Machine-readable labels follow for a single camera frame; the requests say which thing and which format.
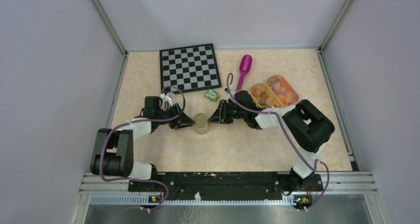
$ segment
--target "chessboard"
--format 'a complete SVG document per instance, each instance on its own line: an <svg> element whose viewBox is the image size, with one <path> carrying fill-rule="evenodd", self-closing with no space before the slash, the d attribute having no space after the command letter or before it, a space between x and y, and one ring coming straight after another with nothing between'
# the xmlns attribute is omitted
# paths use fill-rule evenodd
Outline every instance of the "chessboard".
<svg viewBox="0 0 420 224"><path fill-rule="evenodd" d="M220 88L213 44L160 51L160 85L175 86L183 93ZM178 93L174 88L166 92Z"/></svg>

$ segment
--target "gold lid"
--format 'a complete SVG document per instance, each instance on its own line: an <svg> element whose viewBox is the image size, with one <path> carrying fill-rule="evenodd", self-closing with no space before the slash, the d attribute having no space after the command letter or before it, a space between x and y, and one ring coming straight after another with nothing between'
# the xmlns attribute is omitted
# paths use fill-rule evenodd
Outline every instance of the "gold lid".
<svg viewBox="0 0 420 224"><path fill-rule="evenodd" d="M195 122L194 127L198 130L207 129L210 126L208 119L209 119L209 116L205 113L196 114L193 118Z"/></svg>

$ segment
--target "metal enclosure frame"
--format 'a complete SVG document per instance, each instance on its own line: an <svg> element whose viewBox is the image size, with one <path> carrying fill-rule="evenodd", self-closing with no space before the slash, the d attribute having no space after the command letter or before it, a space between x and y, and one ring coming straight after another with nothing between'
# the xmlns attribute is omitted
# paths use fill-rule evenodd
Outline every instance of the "metal enclosure frame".
<svg viewBox="0 0 420 224"><path fill-rule="evenodd" d="M104 23L105 28L107 29L109 35L113 39L116 46L119 48L121 53L124 55L124 60L121 65L120 75L118 79L118 84L114 91L114 97L111 104L111 109L107 115L107 126L111 126L113 114L115 111L115 105L118 98L118 94L121 88L122 78L124 71L127 65L129 52L123 46L120 38L118 37L117 32L115 31L111 21L109 20L106 12L104 11L99 0L91 0L93 7L98 12L99 17ZM387 224L389 223L386 211L381 202L373 175L370 171L360 171L360 166L358 164L358 156L353 148L353 140L351 134L349 133L346 122L346 117L343 113L342 106L340 104L340 99L337 94L337 91L334 86L334 81L331 77L329 66L326 62L324 50L328 46L331 38L334 36L335 32L339 28L342 19L346 16L349 8L351 7L354 0L346 0L343 4L342 9L340 10L336 20L334 21L332 27L330 28L328 34L323 40L322 44L317 48L317 54L319 62L322 68L322 72L325 77L325 81L331 96L331 100L337 115L338 123L343 134L344 142L346 144L349 159L352 164L353 171L332 171L330 173L330 186L325 193L326 195L354 195L362 194L364 195L365 202L367 205L367 211L370 214L370 219L373 224ZM319 172L323 181L326 181L326 173ZM83 177L81 187L79 189L78 199L73 211L72 223L73 224L83 224L87 217L88 208L96 195L132 195L138 196L139 194L133 194L128 192L128 180L117 181L117 182L103 182L99 176L92 175L91 173L86 173ZM172 205L185 205L186 203L179 202Z"/></svg>

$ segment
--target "marble countertop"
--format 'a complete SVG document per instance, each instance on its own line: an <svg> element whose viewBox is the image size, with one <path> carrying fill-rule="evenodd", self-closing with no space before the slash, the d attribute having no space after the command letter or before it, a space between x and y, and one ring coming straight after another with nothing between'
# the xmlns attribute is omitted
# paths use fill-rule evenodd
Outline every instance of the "marble countertop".
<svg viewBox="0 0 420 224"><path fill-rule="evenodd" d="M216 50L223 87L215 91L221 99L226 99L223 88L228 73L234 73L233 81L237 83L238 67L245 54L253 57L253 64L242 88L265 82L275 74L282 75L300 99L310 100L335 125L335 132L320 159L330 170L351 170L315 49ZM130 53L112 127L137 116L144 107L145 96L159 94L159 52ZM185 113L189 117L199 112L212 115L217 108L218 102L210 102L203 94L204 91L185 93ZM182 106L180 95L176 95L174 101ZM161 125L134 144L134 159L154 164L159 171L289 171L296 157L281 129L254 130L242 120L230 125L212 124L206 135L196 134L192 127L175 131L168 125Z"/></svg>

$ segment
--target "gray wall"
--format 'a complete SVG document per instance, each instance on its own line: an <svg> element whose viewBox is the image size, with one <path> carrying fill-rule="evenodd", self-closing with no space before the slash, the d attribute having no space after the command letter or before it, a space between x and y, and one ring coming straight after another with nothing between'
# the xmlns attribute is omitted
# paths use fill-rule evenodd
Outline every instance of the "gray wall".
<svg viewBox="0 0 420 224"><path fill-rule="evenodd" d="M121 60L89 0L0 0L0 223L70 221Z"/></svg>
<svg viewBox="0 0 420 224"><path fill-rule="evenodd" d="M420 1L356 0L326 57L392 223L418 223Z"/></svg>
<svg viewBox="0 0 420 224"><path fill-rule="evenodd" d="M127 50L315 47L345 0L101 0Z"/></svg>

